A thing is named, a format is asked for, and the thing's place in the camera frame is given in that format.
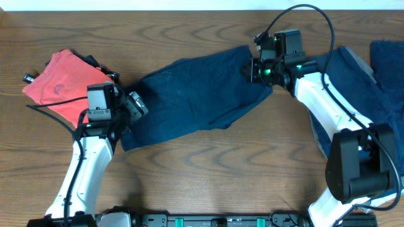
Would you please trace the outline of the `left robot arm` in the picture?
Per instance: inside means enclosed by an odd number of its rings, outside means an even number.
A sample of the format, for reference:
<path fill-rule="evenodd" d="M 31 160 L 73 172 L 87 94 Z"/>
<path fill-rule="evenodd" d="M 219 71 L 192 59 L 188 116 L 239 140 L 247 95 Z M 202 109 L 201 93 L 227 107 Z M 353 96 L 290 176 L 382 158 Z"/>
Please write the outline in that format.
<path fill-rule="evenodd" d="M 87 88 L 88 108 L 79 116 L 73 137 L 73 155 L 66 176 L 45 216 L 31 219 L 29 226 L 132 226 L 137 222 L 130 211 L 107 211 L 99 216 L 95 208 L 105 169 L 117 142 L 129 125 L 148 113 L 137 92 L 125 93 L 115 83 Z"/>

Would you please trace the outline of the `dark navy shorts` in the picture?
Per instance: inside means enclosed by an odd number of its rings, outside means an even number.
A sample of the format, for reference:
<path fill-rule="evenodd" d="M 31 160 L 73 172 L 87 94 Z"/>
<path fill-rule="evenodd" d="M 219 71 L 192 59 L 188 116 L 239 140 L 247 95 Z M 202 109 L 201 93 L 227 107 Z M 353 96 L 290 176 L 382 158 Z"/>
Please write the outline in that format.
<path fill-rule="evenodd" d="M 163 143 L 199 130 L 226 129 L 273 90 L 249 83 L 241 73 L 246 45 L 193 59 L 180 59 L 125 87 L 137 92 L 149 112 L 121 137 L 125 151 Z"/>

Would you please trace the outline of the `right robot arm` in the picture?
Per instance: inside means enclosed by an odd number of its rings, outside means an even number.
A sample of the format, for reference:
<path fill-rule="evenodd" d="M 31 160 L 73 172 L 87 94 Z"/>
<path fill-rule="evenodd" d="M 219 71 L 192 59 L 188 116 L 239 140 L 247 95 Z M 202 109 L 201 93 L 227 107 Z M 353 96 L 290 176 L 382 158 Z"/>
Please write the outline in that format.
<path fill-rule="evenodd" d="M 303 103 L 331 141 L 326 190 L 312 203 L 299 226 L 357 225 L 349 214 L 357 208 L 374 209 L 370 200 L 391 189 L 401 197 L 395 166 L 395 136 L 388 124 L 375 124 L 359 113 L 332 85 L 324 69 L 302 49 L 299 30 L 255 36 L 260 56 L 243 68 L 250 83 L 278 85 Z"/>

